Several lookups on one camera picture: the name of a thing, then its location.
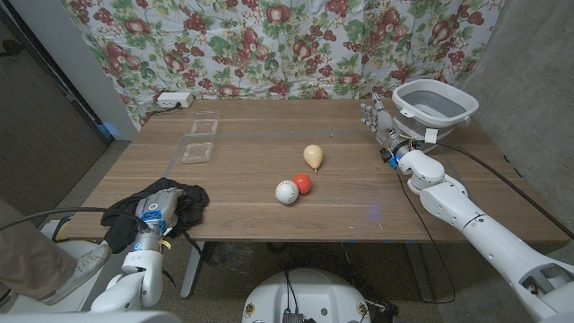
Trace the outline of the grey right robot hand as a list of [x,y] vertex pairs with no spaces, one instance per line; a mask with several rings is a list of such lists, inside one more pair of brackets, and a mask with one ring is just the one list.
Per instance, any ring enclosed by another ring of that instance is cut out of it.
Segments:
[[371,97],[373,106],[361,104],[361,123],[375,135],[382,146],[379,154],[383,162],[396,169],[400,159],[410,152],[410,141],[404,137],[396,120],[385,109],[382,99],[376,93]]

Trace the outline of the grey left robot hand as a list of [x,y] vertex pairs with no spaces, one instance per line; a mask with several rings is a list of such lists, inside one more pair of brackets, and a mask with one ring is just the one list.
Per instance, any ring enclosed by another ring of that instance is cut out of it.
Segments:
[[133,251],[161,251],[161,241],[178,224],[176,208],[183,193],[180,188],[166,188],[140,200],[135,215],[148,228],[137,230]]

